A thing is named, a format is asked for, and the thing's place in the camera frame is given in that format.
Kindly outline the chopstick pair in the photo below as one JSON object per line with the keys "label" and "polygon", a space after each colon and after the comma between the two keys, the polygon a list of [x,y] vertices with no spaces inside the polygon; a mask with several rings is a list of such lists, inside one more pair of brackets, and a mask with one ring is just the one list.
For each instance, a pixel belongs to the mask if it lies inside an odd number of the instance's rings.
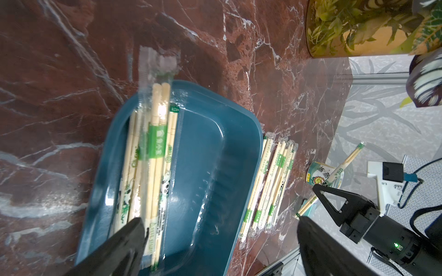
{"label": "chopstick pair", "polygon": [[276,178],[275,178],[273,192],[271,194],[271,198],[270,198],[270,202],[269,202],[270,205],[268,208],[268,216],[267,216],[267,220],[265,223],[266,230],[269,230],[272,228],[273,217],[276,212],[279,198],[280,198],[280,195],[283,190],[287,170],[288,170],[288,167],[290,164],[292,154],[294,152],[294,145],[295,145],[295,142],[293,140],[288,141],[287,147],[285,148],[285,150],[283,152],[282,161],[279,163],[279,166],[277,167],[278,171],[277,171]]}
{"label": "chopstick pair", "polygon": [[261,224],[263,223],[266,217],[265,212],[267,210],[267,206],[269,203],[270,193],[272,191],[275,174],[277,171],[277,164],[280,159],[279,155],[281,155],[282,152],[284,151],[286,143],[287,139],[282,137],[278,138],[277,143],[275,143],[276,147],[268,166],[260,201],[258,203],[255,217],[252,223],[252,230],[254,232],[257,232],[258,230],[262,229]]}

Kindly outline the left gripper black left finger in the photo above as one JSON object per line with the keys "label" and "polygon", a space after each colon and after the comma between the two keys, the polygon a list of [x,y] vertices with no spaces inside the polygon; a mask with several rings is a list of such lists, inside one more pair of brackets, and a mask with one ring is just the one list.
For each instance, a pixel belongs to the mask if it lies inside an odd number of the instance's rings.
{"label": "left gripper black left finger", "polygon": [[140,217],[132,219],[67,276],[137,276],[148,230]]}

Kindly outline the chopstick pair eleventh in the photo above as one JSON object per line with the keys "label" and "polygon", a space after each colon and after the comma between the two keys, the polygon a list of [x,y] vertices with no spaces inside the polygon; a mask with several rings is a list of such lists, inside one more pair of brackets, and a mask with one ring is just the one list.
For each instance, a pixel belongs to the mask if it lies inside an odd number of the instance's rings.
{"label": "chopstick pair eleventh", "polygon": [[259,165],[258,172],[255,177],[252,194],[249,200],[249,203],[247,205],[247,210],[245,213],[245,217],[243,220],[242,228],[239,234],[239,241],[240,243],[244,243],[246,241],[250,224],[252,221],[252,216],[256,207],[256,201],[260,193],[260,186],[262,184],[262,179],[264,175],[266,174],[268,163],[270,159],[270,154],[272,151],[273,144],[276,140],[276,134],[273,132],[267,132],[264,139],[263,139],[263,151],[261,156],[261,161]]}

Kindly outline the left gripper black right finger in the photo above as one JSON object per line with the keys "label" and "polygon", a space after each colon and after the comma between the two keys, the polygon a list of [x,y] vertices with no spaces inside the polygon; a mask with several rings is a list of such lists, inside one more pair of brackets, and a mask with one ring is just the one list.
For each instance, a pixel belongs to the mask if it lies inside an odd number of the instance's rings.
{"label": "left gripper black right finger", "polygon": [[299,219],[297,236],[308,276],[376,275],[308,217]]}

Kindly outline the teal storage box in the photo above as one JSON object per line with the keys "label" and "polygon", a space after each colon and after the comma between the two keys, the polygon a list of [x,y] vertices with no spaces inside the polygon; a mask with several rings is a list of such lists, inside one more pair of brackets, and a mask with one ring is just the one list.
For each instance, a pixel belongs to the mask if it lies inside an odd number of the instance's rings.
{"label": "teal storage box", "polygon": [[[176,80],[181,100],[173,151],[173,189],[168,198],[163,276],[224,276],[238,239],[262,150],[255,115],[195,83]],[[91,192],[76,262],[108,239],[129,118],[131,97],[113,119]]]}

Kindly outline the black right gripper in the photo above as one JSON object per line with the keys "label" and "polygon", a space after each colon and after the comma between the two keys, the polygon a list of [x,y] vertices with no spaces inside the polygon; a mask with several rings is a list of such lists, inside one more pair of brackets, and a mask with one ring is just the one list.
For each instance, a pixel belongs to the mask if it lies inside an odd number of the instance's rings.
{"label": "black right gripper", "polygon": [[442,252],[392,218],[381,216],[372,202],[323,185],[314,185],[313,192],[340,231],[354,243],[365,240],[381,257],[412,276],[442,274]]}

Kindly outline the chopstick pair twelfth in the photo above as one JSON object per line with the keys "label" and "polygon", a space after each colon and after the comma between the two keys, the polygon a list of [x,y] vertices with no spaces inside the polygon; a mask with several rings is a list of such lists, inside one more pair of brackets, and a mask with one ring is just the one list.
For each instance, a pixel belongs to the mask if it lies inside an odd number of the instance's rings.
{"label": "chopstick pair twelfth", "polygon": [[306,182],[311,186],[321,185],[339,189],[344,178],[344,170],[359,155],[364,147],[365,142],[359,143],[346,160],[336,168],[324,163],[313,162],[307,170]]}

